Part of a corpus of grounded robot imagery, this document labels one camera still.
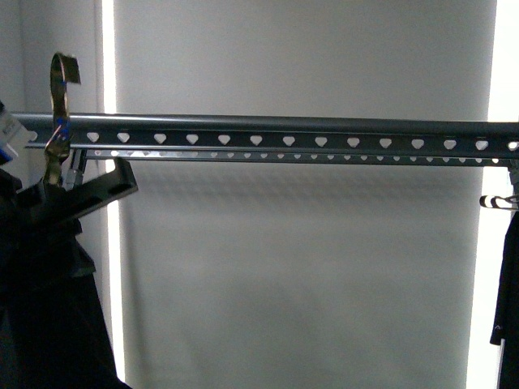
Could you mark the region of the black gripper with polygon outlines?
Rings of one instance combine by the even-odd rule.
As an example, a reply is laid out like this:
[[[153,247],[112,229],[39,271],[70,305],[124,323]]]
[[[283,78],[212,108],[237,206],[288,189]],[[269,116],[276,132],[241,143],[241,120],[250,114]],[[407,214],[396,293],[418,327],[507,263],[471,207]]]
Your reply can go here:
[[[23,227],[51,227],[79,219],[135,193],[138,185],[128,161],[117,158],[114,170],[71,190],[38,182],[15,197]]]

